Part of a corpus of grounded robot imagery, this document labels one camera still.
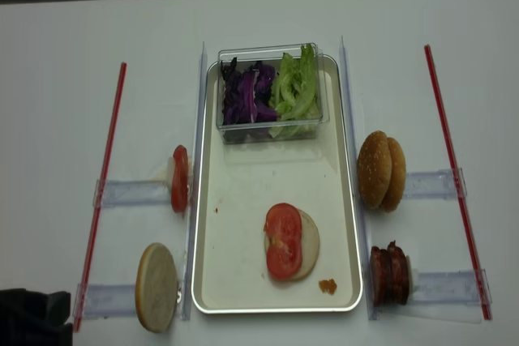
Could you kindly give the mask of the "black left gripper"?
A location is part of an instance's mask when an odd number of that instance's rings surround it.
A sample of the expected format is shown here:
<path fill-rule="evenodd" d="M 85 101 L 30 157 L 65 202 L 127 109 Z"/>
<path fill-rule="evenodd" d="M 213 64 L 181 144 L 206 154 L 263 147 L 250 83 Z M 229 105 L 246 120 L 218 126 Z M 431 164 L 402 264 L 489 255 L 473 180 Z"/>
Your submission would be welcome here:
<path fill-rule="evenodd" d="M 2 345 L 72 345 L 71 294 L 1 291 Z"/>

